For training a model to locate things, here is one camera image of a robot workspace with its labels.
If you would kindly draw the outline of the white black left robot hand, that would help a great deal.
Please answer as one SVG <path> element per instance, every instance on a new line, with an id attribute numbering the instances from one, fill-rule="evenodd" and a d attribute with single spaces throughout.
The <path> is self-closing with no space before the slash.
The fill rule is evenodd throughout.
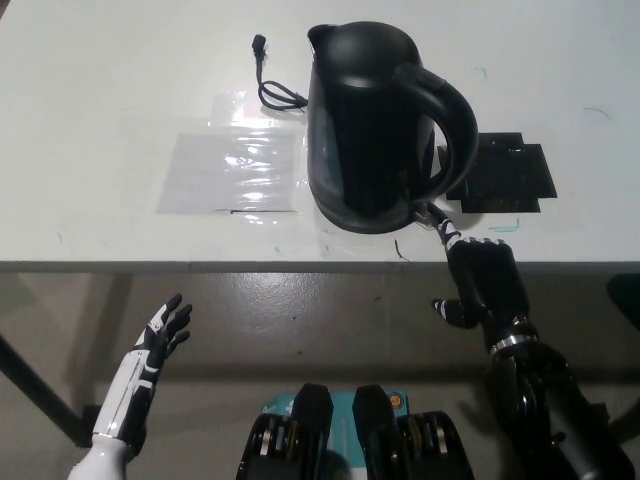
<path id="1" fill-rule="evenodd" d="M 186 330 L 192 306 L 176 294 L 145 325 L 127 352 L 108 389 L 93 427 L 132 447 L 142 436 L 165 361 L 190 335 Z"/>

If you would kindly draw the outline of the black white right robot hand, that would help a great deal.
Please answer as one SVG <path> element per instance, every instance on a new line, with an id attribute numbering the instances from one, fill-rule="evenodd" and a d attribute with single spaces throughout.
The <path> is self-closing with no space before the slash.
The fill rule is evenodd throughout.
<path id="1" fill-rule="evenodd" d="M 433 309 L 449 325 L 481 326 L 487 351 L 538 340 L 528 316 L 530 303 L 511 247 L 502 240 L 463 235 L 436 205 L 426 206 L 444 246 L 457 299 L 434 299 Z"/>

